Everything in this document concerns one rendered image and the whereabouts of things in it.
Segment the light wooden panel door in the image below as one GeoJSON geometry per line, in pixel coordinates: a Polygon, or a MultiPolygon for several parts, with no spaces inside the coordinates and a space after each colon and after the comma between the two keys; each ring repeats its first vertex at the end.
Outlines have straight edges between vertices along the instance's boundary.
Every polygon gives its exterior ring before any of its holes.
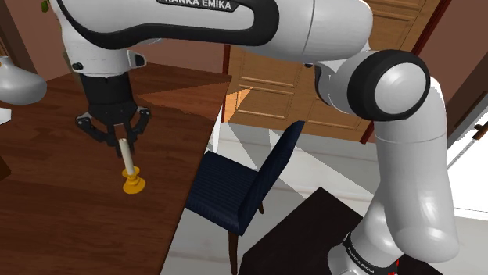
{"type": "MultiPolygon", "coordinates": [[[[443,0],[365,0],[374,14],[369,45],[374,50],[419,52],[425,29],[443,0]]],[[[314,69],[266,58],[235,46],[225,49],[232,76],[225,99],[227,123],[284,130],[303,120],[305,134],[367,142],[372,124],[323,103],[314,91],[314,69]]]]}

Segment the white candle in yellow holder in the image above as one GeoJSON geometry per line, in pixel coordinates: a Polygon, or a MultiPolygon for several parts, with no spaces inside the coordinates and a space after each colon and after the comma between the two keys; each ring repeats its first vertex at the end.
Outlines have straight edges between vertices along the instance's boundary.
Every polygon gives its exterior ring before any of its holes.
{"type": "Polygon", "coordinates": [[[146,185],[146,181],[140,177],[140,169],[134,165],[131,150],[126,138],[118,140],[120,152],[124,161],[122,176],[125,178],[123,190],[126,194],[134,195],[141,192],[146,185]]]}

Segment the brown wooden table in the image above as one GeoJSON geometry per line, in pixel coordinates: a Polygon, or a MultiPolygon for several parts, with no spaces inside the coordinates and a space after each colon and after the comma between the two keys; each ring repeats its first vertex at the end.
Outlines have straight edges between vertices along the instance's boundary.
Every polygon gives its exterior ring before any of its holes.
{"type": "Polygon", "coordinates": [[[146,181],[124,193],[113,148],[75,125],[87,109],[67,74],[0,126],[0,275],[159,275],[231,78],[149,64],[130,73],[151,110],[133,160],[146,181]]]}

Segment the dark blue chair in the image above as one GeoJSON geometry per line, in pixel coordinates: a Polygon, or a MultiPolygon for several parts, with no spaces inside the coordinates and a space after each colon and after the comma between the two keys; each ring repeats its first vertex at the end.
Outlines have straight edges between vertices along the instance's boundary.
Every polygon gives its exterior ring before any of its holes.
{"type": "Polygon", "coordinates": [[[238,275],[238,241],[263,200],[289,163],[304,122],[288,126],[261,168],[256,171],[215,152],[206,152],[199,164],[185,208],[228,232],[231,275],[238,275]]]}

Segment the dark robot stand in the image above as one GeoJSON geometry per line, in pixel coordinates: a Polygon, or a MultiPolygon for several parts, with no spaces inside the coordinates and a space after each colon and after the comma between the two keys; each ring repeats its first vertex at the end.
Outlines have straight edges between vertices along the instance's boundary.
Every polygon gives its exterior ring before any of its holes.
{"type": "Polygon", "coordinates": [[[320,187],[244,254],[239,275],[332,275],[328,251],[361,220],[320,187]]]}

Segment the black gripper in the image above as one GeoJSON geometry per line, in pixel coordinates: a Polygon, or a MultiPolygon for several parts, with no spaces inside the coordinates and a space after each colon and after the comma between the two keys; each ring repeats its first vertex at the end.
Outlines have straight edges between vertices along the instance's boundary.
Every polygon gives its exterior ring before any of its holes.
{"type": "Polygon", "coordinates": [[[80,75],[84,93],[88,100],[88,112],[75,119],[76,125],[97,142],[105,142],[118,153],[118,140],[114,125],[123,124],[131,153],[138,135],[142,135],[151,118],[150,109],[137,107],[133,98],[128,72],[114,77],[88,77],[80,75]],[[132,126],[131,119],[138,114],[137,123],[132,126]],[[92,124],[92,117],[103,125],[103,132],[92,124]]]}

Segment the grey round vase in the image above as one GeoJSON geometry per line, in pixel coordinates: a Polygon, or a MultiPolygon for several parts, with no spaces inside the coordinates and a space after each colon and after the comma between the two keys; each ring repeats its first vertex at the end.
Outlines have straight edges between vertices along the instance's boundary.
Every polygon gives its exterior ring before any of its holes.
{"type": "Polygon", "coordinates": [[[35,73],[16,66],[8,56],[0,56],[0,101],[29,105],[42,100],[46,81],[35,73]]]}

